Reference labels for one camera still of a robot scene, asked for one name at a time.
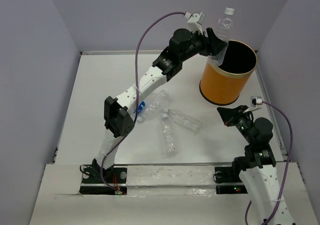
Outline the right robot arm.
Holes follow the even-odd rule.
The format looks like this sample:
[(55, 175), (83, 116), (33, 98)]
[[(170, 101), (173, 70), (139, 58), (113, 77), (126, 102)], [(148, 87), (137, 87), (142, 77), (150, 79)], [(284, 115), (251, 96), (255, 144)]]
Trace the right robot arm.
[(235, 181), (241, 181), (250, 197), (260, 225), (294, 225), (283, 197), (285, 181), (278, 179), (276, 159), (270, 146), (273, 124), (265, 117), (253, 118), (248, 106), (218, 107), (223, 124), (235, 127), (247, 141), (244, 156), (236, 157), (230, 168)]

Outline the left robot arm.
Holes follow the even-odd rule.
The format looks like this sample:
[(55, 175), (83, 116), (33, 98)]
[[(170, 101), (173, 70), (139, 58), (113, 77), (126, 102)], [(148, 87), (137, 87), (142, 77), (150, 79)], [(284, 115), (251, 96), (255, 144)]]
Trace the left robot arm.
[(105, 99), (103, 118), (106, 134), (100, 152), (92, 161), (93, 176), (97, 181), (104, 183), (110, 179), (118, 146), (134, 129), (140, 102), (179, 73), (186, 60), (197, 54), (216, 56), (226, 47), (227, 42), (219, 39), (210, 27), (206, 34), (179, 28), (135, 85), (116, 97)]

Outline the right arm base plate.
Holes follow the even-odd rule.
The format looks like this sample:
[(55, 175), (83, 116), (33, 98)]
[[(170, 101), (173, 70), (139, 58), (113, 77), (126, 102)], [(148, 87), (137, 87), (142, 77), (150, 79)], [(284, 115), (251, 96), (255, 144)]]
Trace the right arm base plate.
[(218, 195), (247, 194), (247, 189), (231, 166), (216, 166), (212, 176)]

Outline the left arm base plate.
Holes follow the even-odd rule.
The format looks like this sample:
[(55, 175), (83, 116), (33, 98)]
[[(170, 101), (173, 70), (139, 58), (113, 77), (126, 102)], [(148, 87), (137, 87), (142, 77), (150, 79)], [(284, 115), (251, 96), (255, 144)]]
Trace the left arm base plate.
[(79, 166), (81, 182), (79, 193), (81, 195), (126, 195), (128, 169), (116, 166), (103, 174), (95, 170), (91, 164)]

